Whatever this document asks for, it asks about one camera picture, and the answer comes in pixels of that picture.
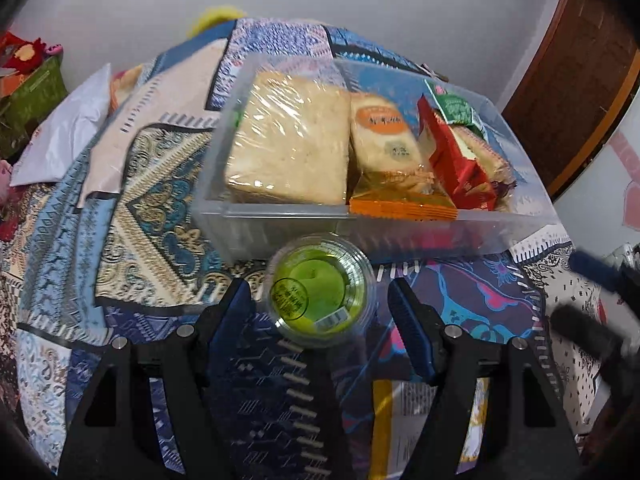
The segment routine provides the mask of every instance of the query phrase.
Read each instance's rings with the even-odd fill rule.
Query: oval orange logo
[[[356,112],[356,121],[381,135],[397,135],[409,129],[400,112],[390,106],[365,106]]]

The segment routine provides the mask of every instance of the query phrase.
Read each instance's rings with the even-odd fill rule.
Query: metal screw
[[[116,350],[122,350],[127,345],[127,338],[119,335],[116,339],[111,341],[111,346]]]
[[[453,339],[457,339],[462,335],[462,329],[458,325],[447,325],[444,327],[444,333]]]
[[[194,329],[193,325],[184,324],[180,325],[175,333],[177,333],[177,335],[180,337],[189,337],[195,331],[196,329]]]
[[[527,342],[524,341],[521,337],[514,337],[511,340],[511,344],[514,345],[518,350],[524,350],[528,345]]]

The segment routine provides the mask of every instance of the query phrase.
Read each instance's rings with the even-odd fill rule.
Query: brown door
[[[610,135],[639,69],[630,31],[601,0],[560,0],[503,113],[552,197]]]

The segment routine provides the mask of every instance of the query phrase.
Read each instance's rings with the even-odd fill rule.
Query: yellow plush
[[[195,22],[189,33],[189,38],[195,38],[201,32],[215,27],[220,23],[237,20],[245,16],[246,14],[242,12],[242,10],[236,9],[233,6],[211,7],[205,10],[198,18],[198,21]]]

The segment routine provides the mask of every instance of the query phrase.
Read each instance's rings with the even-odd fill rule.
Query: patterned tablecloth
[[[249,52],[344,57],[424,73],[347,30],[250,18],[212,28],[142,67],[136,89],[63,181],[28,194],[30,213],[0,248],[0,397],[53,471],[102,346],[118,335],[164,338],[218,302],[234,277],[246,279],[256,298],[262,293],[264,262],[225,265],[190,217],[207,143]],[[371,381],[414,378],[385,303],[388,282],[398,275],[445,322],[473,336],[528,338],[579,427],[597,366],[550,340],[546,329],[546,314],[561,301],[595,315],[599,290],[568,271],[571,250],[564,229],[550,226],[511,253],[375,269],[375,320],[362,340],[332,356],[361,478],[370,455]],[[251,316],[228,381],[206,399],[244,476],[314,478],[309,468],[321,465],[309,453],[316,437],[295,424],[304,406],[286,394],[286,377],[303,374],[297,358],[267,319]],[[162,381],[152,380],[151,389],[164,462],[181,471]]]

